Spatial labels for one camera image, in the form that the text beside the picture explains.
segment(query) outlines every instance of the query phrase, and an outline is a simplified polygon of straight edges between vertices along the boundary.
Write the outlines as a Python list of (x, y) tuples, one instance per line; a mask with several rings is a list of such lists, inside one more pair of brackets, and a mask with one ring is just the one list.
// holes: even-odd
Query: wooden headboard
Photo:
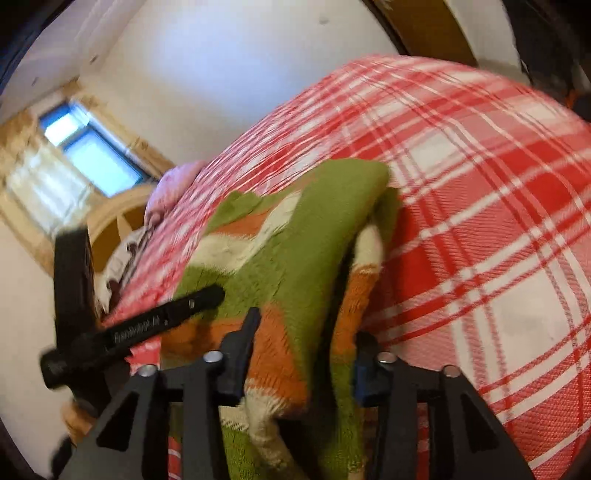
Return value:
[(132, 231), (144, 224), (144, 212), (155, 183), (126, 190), (94, 209), (86, 219), (95, 274), (100, 274), (109, 258)]

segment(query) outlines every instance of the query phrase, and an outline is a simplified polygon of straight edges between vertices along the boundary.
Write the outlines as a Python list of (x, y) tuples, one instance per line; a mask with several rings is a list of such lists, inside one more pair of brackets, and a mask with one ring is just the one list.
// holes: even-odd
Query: plaid bedspread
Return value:
[[(490, 73), (370, 57), (280, 106), (203, 169), (111, 321), (171, 297), (230, 191), (276, 192), (343, 157), (387, 163), (404, 202), (366, 327), (412, 364), (459, 365), (536, 477), (557, 479), (591, 424), (591, 132)], [(159, 348), (136, 348), (132, 365)]]

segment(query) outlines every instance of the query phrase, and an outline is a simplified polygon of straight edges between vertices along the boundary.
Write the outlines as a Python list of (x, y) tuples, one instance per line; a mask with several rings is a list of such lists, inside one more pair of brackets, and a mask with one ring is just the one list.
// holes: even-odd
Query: black clamp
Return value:
[(225, 296), (223, 288), (208, 286), (99, 330), (88, 230), (58, 236), (55, 252), (56, 348), (42, 354), (41, 373), (48, 388), (68, 386), (78, 405), (93, 417), (127, 382), (129, 366), (124, 359), (131, 347), (216, 308)]
[(259, 310), (251, 308), (218, 351), (186, 367), (141, 367), (82, 440), (60, 480), (167, 478), (171, 402), (183, 402), (183, 479), (229, 480), (218, 406), (236, 406), (244, 395), (260, 321)]
[(367, 333), (357, 337), (353, 395), (379, 407), (367, 480), (417, 477), (417, 404), (426, 403), (430, 480), (534, 480), (501, 422), (458, 367), (440, 372), (412, 367), (380, 352)]

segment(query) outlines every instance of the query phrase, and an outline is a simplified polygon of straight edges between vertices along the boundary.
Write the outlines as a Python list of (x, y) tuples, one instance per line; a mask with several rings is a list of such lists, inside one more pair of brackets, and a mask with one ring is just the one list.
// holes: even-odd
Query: pink pillow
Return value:
[(205, 165), (205, 161), (197, 160), (166, 172), (146, 205), (144, 225), (148, 228), (158, 225), (193, 184)]

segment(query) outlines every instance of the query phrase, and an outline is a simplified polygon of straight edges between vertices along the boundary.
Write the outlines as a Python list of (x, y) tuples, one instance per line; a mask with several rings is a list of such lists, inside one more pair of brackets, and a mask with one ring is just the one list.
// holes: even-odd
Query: screw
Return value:
[(447, 378), (457, 378), (462, 374), (462, 371), (455, 365), (446, 365), (443, 367), (443, 375)]
[(222, 358), (223, 353), (221, 353), (219, 350), (211, 350), (207, 352), (205, 355), (203, 355), (203, 359), (207, 364), (216, 364), (218, 362), (221, 362)]
[(156, 365), (148, 364), (142, 365), (138, 368), (137, 374), (140, 377), (151, 377), (158, 371), (158, 367)]
[(384, 368), (390, 368), (397, 359), (396, 354), (392, 352), (380, 352), (376, 357), (380, 366)]

